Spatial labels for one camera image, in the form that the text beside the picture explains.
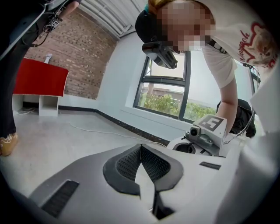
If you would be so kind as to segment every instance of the black mesh grille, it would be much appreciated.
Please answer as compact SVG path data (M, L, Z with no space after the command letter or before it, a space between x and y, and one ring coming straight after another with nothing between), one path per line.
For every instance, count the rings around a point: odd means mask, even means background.
M170 164L154 153L142 147L141 161L152 182L166 175L170 170Z
M79 183L75 181L65 181L65 183L42 206L42 209L45 212L49 213L51 216L57 218L78 186Z
M139 147L117 162L118 172L132 181L135 181L137 169L141 163L140 150L141 148Z

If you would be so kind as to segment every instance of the cable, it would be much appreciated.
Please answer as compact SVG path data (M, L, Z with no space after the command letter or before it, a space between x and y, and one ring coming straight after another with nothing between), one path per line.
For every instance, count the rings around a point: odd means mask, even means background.
M36 36L35 39L37 39L37 38L39 37L39 26L38 26L37 21L35 22L35 25L36 25L36 30L35 30L35 31L27 31L26 34L36 33L37 36ZM22 42L23 42L24 45L27 45L27 46L32 45L32 43L31 43L31 44L25 43L25 40L24 40L23 36L22 36L21 40L22 40Z
M29 114L29 113L34 113L34 111L35 111L35 108L29 108L25 111L18 111L17 115L25 115L25 114Z
M68 2L68 1L65 1L55 13L53 13L53 12L45 12L44 14L54 14L54 17L53 17L53 18L56 18L58 12L59 12L59 11L61 10L61 8L65 5L66 2ZM33 43L31 43L31 44L26 44L25 41L24 41L24 39L21 38L23 44L25 44L25 45L27 45L27 46L30 46L30 47L39 47L39 46L41 46L41 45L46 41L46 39L47 39L49 33L51 32L51 28L52 28L53 24L54 24L54 20L52 19L52 20L51 20L51 25L46 25L46 26L44 26L43 31L44 31L45 33L47 33L47 34L46 34L46 36L45 36L45 39L42 41L42 43L40 43L40 44L33 44ZM37 30L36 30L36 31L27 32L27 33L35 33L35 32L38 33L38 34L37 34L37 37L36 37L35 39L37 39L38 36L39 36L39 28L38 28L37 22L36 22L36 26L37 26Z
M125 137L125 138L134 138L134 139L137 139L137 140L141 140L141 141L145 141L145 142L149 142L149 143L153 143L153 144L160 144L164 147L166 147L164 144L161 144L159 142L152 142L152 141L149 141L149 140L143 140L143 139L140 139L140 138L135 138L135 137L130 137L130 136L124 136L124 135L121 135L121 134L117 134L117 133L113 133L113 132L103 132L103 131L95 131L95 130L86 130L86 129L83 129L83 128L79 128L79 127L76 127L72 124L70 124L72 127L74 128L78 128L80 130L83 130L83 131L89 131L89 132L97 132L97 133L103 133L103 134L113 134L113 135L118 135L118 136L121 136L121 137Z
M258 90L258 89L259 89L259 71L258 71L255 67L250 67L249 69L250 69L250 70L251 70L251 69L255 69L256 72L257 72L257 90ZM248 121L248 123L247 123L247 125L245 126L245 128L244 128L239 134L237 134L236 136L234 136L232 139L230 139L229 141L224 142L224 145L229 144L233 139L235 139L235 138L237 138L238 136L242 135L242 134L249 128L249 125L250 125L250 123L252 122L252 120L253 120L255 114L256 114L256 112L255 112L255 110L253 110L252 116L250 117L250 120Z

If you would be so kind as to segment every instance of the printed graphic on t-shirt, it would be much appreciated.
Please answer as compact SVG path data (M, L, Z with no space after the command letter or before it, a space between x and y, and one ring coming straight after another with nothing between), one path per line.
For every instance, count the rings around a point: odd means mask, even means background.
M271 33L257 22L252 24L251 31L248 34L240 30L243 36L238 48L240 61L272 68L277 59L277 45Z

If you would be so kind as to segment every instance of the tan shoe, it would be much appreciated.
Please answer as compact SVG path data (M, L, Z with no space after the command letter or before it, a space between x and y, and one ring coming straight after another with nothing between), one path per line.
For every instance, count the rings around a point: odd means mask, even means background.
M7 138L0 138L0 155L8 156L18 143L18 133L9 134Z

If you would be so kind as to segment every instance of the white sleeve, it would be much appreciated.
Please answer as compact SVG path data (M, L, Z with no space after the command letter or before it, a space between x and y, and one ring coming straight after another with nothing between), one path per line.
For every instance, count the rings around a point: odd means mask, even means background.
M218 87L221 89L227 86L235 77L237 65L234 59L228 53L223 54L209 45L204 46L202 52Z

